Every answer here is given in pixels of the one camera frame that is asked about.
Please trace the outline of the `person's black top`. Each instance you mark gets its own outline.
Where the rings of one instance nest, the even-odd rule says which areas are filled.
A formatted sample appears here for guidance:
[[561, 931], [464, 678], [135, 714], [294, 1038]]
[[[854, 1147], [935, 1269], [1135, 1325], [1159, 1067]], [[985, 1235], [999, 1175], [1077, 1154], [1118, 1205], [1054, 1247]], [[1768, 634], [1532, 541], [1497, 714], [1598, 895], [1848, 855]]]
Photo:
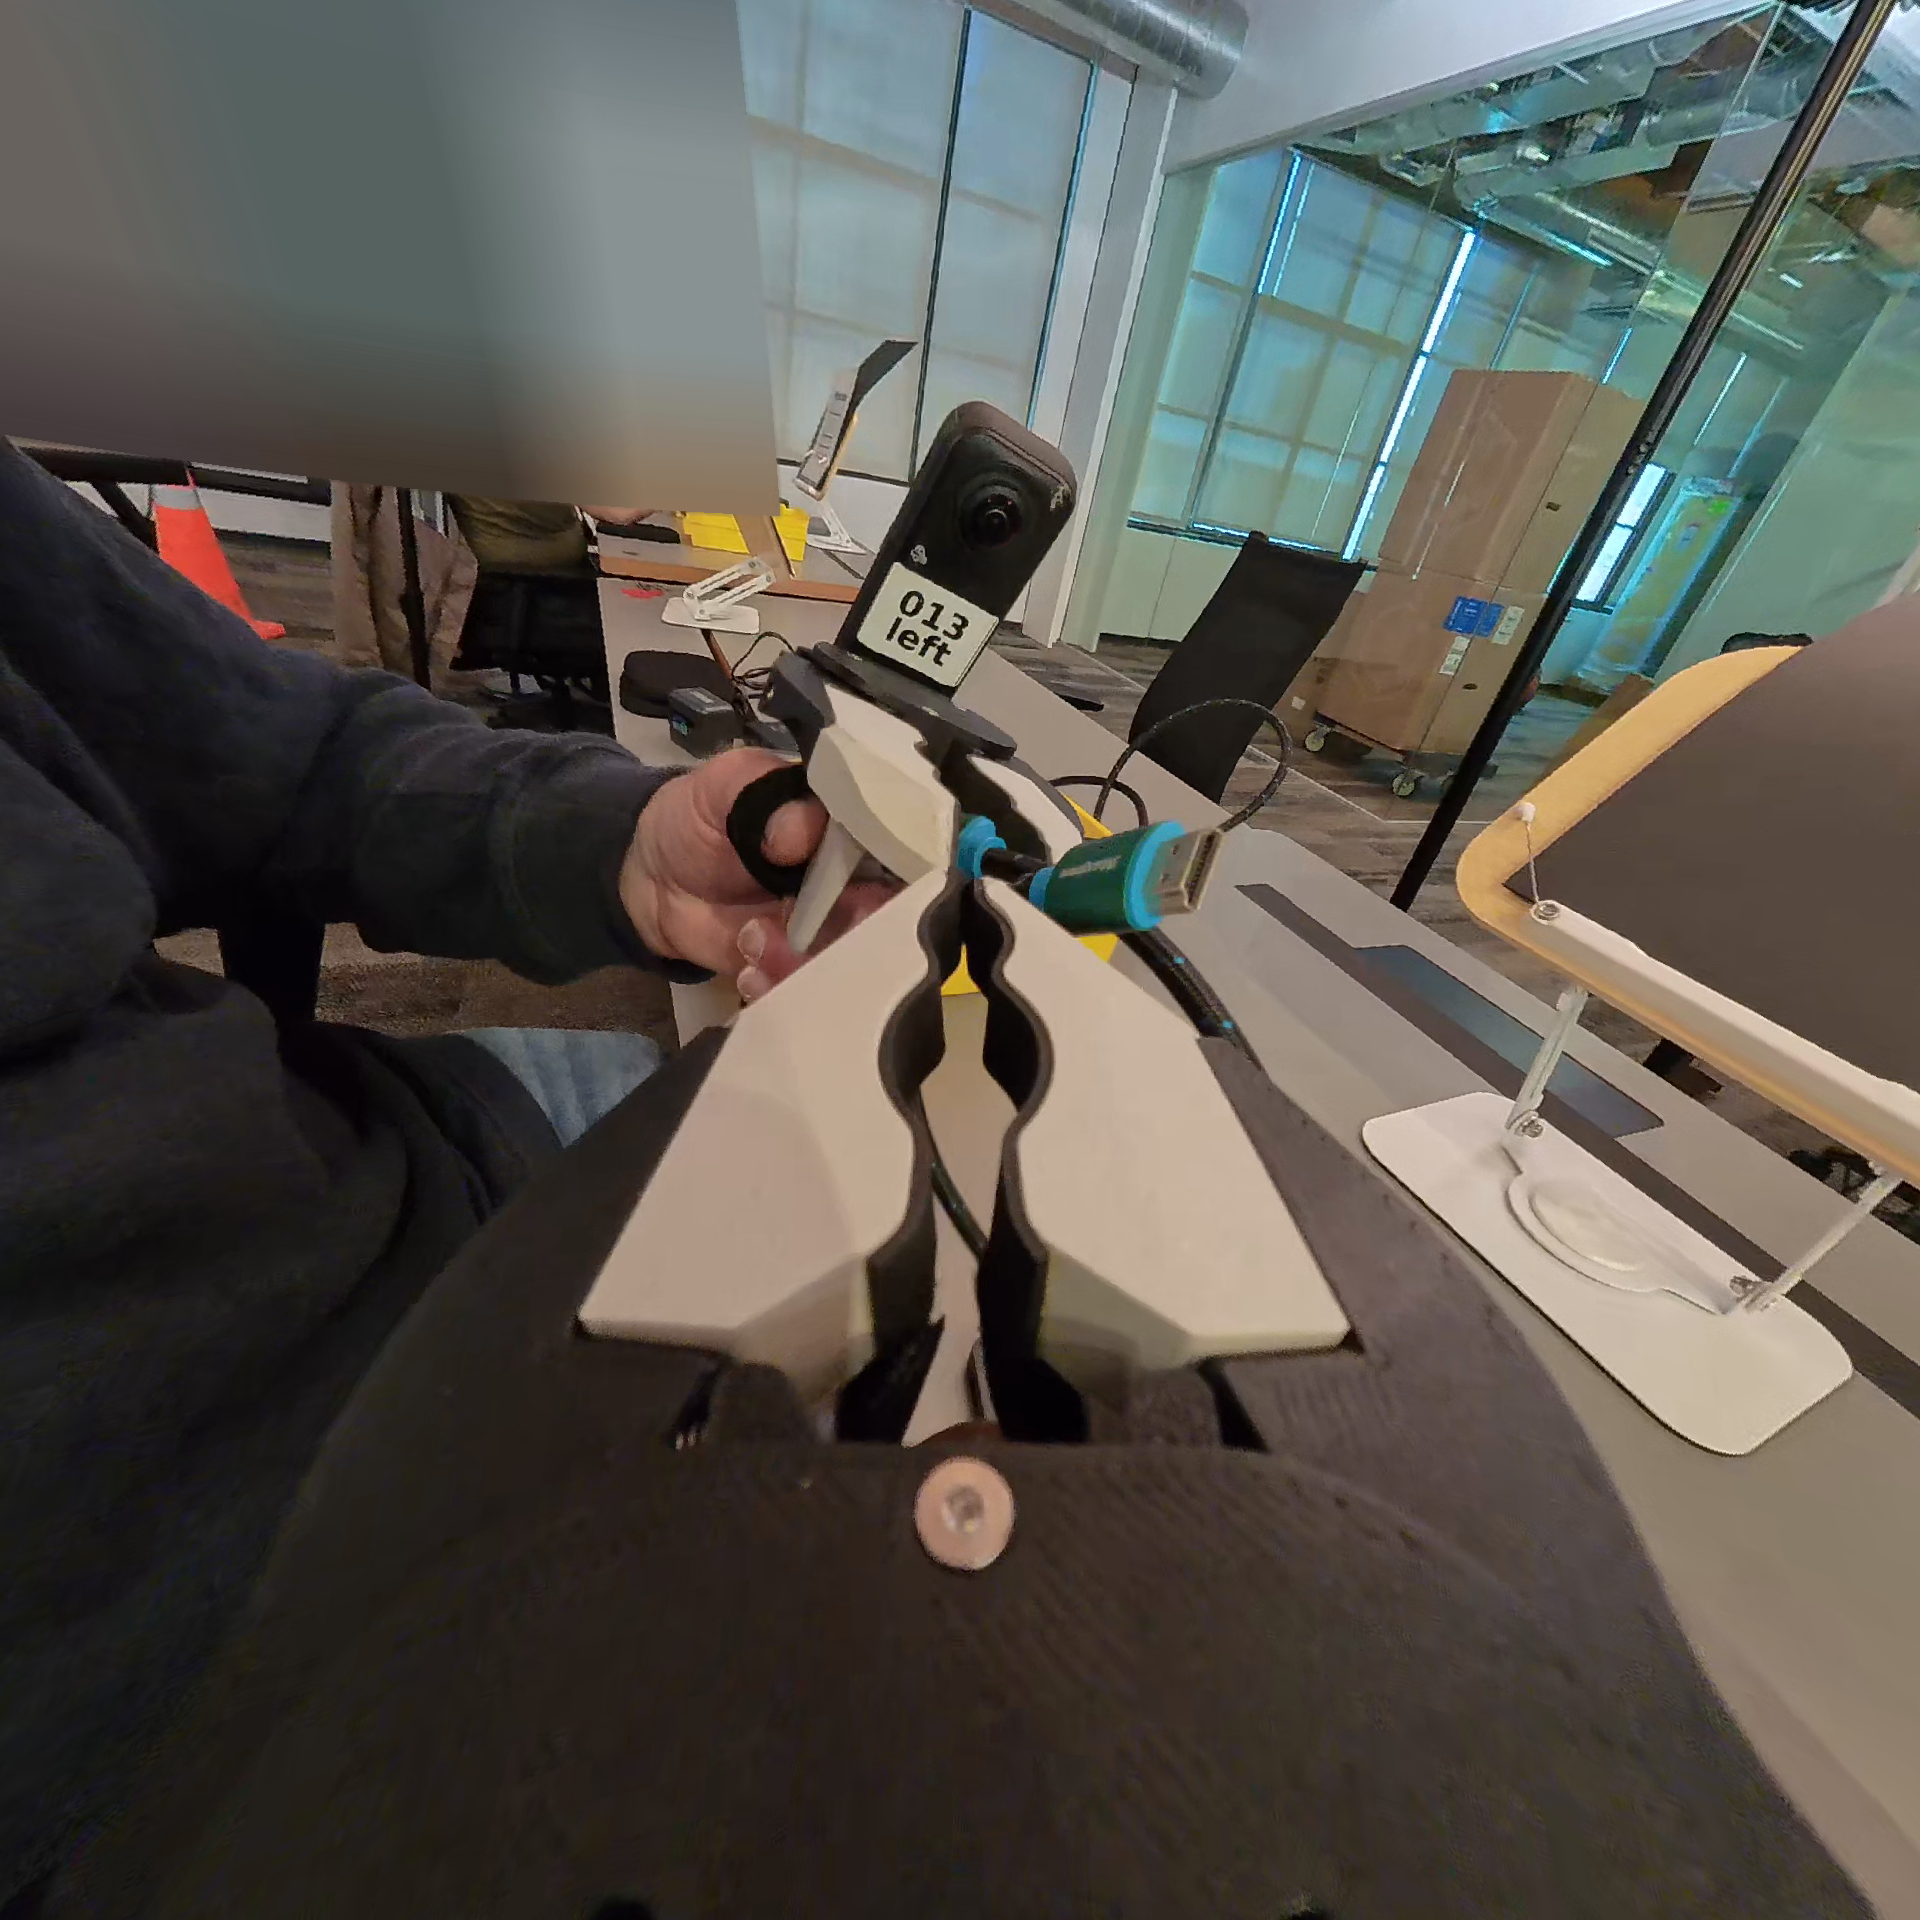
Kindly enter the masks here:
[[4, 905], [4, 1902], [108, 1815], [422, 1288], [558, 1152], [465, 1039], [279, 1035]]

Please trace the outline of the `cart with cardboard boxes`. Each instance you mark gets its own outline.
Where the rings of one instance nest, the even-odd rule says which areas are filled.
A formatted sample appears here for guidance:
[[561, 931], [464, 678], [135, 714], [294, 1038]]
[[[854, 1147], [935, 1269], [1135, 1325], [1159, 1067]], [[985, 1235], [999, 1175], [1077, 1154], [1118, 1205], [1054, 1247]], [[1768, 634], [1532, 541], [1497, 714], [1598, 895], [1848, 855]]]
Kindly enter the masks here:
[[1401, 799], [1452, 778], [1639, 417], [1581, 372], [1452, 372], [1315, 655], [1305, 749], [1384, 757]]

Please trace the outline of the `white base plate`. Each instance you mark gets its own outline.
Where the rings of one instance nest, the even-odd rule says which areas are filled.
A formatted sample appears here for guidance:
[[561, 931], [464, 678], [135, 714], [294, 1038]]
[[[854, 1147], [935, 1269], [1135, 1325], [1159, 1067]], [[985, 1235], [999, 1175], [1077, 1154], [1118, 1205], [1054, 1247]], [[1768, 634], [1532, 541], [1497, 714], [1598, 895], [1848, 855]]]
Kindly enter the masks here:
[[1795, 1302], [1544, 1118], [1475, 1091], [1372, 1118], [1365, 1152], [1681, 1441], [1747, 1458], [1854, 1362]]

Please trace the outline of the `black office chair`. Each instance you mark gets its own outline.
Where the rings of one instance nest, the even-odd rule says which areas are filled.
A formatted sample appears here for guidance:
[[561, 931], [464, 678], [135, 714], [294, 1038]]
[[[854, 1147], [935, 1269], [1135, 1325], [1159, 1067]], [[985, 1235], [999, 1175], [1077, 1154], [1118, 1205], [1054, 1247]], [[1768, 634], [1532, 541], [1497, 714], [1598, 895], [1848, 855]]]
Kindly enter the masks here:
[[1219, 799], [1261, 722], [1332, 634], [1365, 562], [1252, 531], [1219, 589], [1145, 687], [1128, 745], [1205, 799]]

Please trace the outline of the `yellow plastic bin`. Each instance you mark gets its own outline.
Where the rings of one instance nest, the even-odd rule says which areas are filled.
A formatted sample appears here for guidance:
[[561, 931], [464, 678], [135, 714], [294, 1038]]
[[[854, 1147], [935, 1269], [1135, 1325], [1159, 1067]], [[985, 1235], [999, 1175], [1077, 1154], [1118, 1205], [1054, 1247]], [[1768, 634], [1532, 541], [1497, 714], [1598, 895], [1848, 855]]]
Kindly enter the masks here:
[[[1068, 814], [1081, 827], [1082, 841], [1112, 837], [1115, 829], [1101, 824], [1077, 799], [1068, 799]], [[984, 861], [989, 852], [1004, 852], [1004, 834], [985, 814], [964, 812], [964, 827], [958, 832], [958, 871], [975, 884], [984, 878]], [[1088, 949], [1101, 964], [1109, 964], [1118, 952], [1118, 935], [1081, 935], [1081, 947]], [[939, 985], [944, 997], [972, 997], [977, 985], [969, 974], [965, 961], [959, 961]]]

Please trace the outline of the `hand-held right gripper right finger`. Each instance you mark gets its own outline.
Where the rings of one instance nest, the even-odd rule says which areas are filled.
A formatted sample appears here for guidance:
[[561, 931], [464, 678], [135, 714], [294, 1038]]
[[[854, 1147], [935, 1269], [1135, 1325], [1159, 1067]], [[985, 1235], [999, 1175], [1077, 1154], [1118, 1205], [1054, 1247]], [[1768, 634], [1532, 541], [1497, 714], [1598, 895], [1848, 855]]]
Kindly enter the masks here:
[[992, 1378], [1332, 1351], [1349, 1315], [1189, 1021], [1004, 879], [964, 897], [1014, 1118], [977, 1262]]

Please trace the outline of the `white stand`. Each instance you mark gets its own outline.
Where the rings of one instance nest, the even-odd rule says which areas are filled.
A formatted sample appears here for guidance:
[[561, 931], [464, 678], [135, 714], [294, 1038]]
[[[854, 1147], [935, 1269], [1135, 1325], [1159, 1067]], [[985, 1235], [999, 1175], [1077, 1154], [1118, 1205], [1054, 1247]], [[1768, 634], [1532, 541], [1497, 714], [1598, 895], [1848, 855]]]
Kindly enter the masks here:
[[758, 598], [767, 595], [774, 582], [774, 568], [767, 561], [748, 554], [741, 562], [711, 571], [702, 579], [689, 582], [679, 595], [669, 598], [659, 609], [659, 621], [689, 632], [758, 638]]

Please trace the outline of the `wooden rimmed black panel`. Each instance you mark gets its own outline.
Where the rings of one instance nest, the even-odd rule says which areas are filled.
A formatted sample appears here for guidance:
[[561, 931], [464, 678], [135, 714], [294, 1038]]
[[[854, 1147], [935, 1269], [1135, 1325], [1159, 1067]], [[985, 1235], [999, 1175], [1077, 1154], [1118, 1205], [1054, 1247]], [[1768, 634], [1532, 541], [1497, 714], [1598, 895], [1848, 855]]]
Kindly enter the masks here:
[[1877, 1028], [1917, 1081], [1914, 595], [1678, 672], [1525, 804], [1458, 857], [1475, 922], [1571, 905], [1757, 1012]]

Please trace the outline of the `orange traffic cone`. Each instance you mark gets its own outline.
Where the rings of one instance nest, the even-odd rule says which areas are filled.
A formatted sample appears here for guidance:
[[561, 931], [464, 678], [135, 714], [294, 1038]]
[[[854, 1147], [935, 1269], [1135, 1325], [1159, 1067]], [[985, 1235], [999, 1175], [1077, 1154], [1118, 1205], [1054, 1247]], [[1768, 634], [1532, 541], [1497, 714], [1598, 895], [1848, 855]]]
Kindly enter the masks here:
[[151, 484], [149, 488], [151, 524], [157, 535], [157, 554], [181, 571], [188, 582], [205, 592], [209, 599], [241, 617], [264, 639], [282, 639], [287, 628], [274, 621], [251, 615], [244, 589], [221, 545], [217, 528], [205, 515], [202, 494], [188, 477], [185, 484]]

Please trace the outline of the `person's left forearm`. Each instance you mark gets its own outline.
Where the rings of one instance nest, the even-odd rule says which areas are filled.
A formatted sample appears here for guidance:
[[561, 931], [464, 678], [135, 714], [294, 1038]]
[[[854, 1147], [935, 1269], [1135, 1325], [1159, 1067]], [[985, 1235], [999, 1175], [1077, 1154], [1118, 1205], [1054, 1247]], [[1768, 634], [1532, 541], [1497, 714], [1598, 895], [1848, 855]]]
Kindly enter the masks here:
[[4, 447], [4, 954], [108, 981], [271, 905], [388, 952], [565, 984], [648, 949], [617, 897], [672, 775], [595, 735], [488, 729], [377, 668], [264, 644]]

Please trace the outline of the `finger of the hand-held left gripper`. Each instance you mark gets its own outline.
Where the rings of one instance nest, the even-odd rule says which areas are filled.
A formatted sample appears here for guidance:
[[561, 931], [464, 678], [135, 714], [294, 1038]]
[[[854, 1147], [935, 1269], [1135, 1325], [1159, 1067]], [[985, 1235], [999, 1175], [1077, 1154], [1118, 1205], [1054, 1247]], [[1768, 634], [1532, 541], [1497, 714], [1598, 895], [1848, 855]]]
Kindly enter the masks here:
[[958, 804], [922, 751], [922, 735], [882, 709], [837, 709], [822, 729], [787, 721], [822, 832], [809, 852], [779, 829], [779, 862], [804, 862], [787, 947], [805, 961], [927, 878], [944, 878]]

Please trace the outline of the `black stand pole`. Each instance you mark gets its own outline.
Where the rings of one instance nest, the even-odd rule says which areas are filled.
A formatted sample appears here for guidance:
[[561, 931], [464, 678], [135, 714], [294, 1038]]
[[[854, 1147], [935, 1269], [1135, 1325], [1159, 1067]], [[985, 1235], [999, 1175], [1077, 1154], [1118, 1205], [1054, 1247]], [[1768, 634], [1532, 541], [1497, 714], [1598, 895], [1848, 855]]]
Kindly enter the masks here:
[[1661, 448], [1678, 408], [1688, 397], [1701, 367], [1707, 364], [1708, 348], [1714, 347], [1722, 324], [1738, 307], [1742, 288], [1752, 284], [1757, 265], [1774, 235], [1781, 231], [1795, 191], [1802, 185], [1811, 171], [1811, 161], [1822, 148], [1835, 119], [1847, 109], [1867, 61], [1871, 57], [1885, 22], [1898, 15], [1898, 2], [1854, 2], [1837, 39], [1832, 42], [1828, 57], [1817, 68], [1817, 77], [1805, 95], [1802, 109], [1782, 134], [1777, 154], [1767, 167], [1755, 199], [1748, 202], [1734, 237], [1728, 241], [1727, 254], [1717, 262], [1717, 272], [1707, 284], [1701, 304], [1682, 335], [1675, 355], [1661, 372], [1639, 419], [1627, 439], [1611, 475], [1605, 477], [1594, 509], [1582, 519], [1582, 528], [1571, 541], [1567, 561], [1555, 571], [1544, 609], [1534, 624], [1525, 628], [1522, 639], [1515, 649], [1515, 658], [1501, 679], [1497, 697], [1492, 699], [1487, 718], [1481, 721], [1475, 738], [1468, 741], [1458, 772], [1444, 789], [1415, 852], [1408, 855], [1402, 875], [1397, 878], [1388, 902], [1401, 911], [1411, 908], [1435, 871], [1452, 829], [1459, 824], [1465, 804], [1475, 798], [1477, 782], [1487, 778], [1495, 751], [1529, 699], [1529, 687], [1537, 678], [1541, 662], [1549, 655], [1549, 645], [1561, 634], [1567, 615], [1577, 599], [1577, 589], [1591, 568], [1602, 541], [1611, 525], [1619, 519], [1619, 509], [1634, 492], [1645, 464]]

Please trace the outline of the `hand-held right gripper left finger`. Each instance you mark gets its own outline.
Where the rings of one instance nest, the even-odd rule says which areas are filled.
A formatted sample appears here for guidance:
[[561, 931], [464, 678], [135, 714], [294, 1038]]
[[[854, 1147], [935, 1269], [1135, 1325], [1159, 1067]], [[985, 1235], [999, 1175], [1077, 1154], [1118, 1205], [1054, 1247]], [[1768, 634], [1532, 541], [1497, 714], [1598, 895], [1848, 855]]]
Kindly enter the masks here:
[[964, 879], [932, 875], [724, 1031], [579, 1307], [588, 1338], [857, 1372], [935, 1321], [922, 1082]]

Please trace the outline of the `black desktop device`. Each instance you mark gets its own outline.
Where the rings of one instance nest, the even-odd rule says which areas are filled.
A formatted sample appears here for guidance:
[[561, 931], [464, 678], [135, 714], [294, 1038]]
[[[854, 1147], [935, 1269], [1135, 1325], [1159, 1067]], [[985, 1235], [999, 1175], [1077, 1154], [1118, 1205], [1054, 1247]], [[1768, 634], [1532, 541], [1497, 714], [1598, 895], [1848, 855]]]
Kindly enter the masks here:
[[711, 658], [628, 651], [617, 674], [617, 704], [634, 718], [665, 722], [669, 744], [695, 759], [737, 745], [799, 755], [789, 725], [759, 709], [751, 678], [737, 678]]

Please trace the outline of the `white bracket bar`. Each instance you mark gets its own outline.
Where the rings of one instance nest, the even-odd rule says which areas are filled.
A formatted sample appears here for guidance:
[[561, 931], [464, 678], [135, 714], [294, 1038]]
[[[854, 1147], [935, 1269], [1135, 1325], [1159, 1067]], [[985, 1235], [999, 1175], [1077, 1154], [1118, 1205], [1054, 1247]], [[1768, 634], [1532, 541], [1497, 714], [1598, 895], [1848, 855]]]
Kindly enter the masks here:
[[1917, 1081], [1877, 1028], [1841, 1038], [1752, 1008], [1564, 902], [1502, 897], [1481, 922], [1781, 1112], [1917, 1181]]

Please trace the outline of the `person's left hand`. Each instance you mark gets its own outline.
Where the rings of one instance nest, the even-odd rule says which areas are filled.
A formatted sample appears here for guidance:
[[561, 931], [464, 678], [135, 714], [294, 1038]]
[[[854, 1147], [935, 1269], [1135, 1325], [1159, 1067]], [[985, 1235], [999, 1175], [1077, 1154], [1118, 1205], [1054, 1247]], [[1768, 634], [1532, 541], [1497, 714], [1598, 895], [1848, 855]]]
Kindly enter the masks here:
[[729, 981], [751, 1004], [819, 958], [894, 895], [888, 878], [851, 879], [819, 935], [797, 949], [792, 901], [764, 891], [727, 834], [734, 799], [787, 769], [742, 745], [669, 778], [644, 807], [617, 895], [641, 947], [689, 981]]

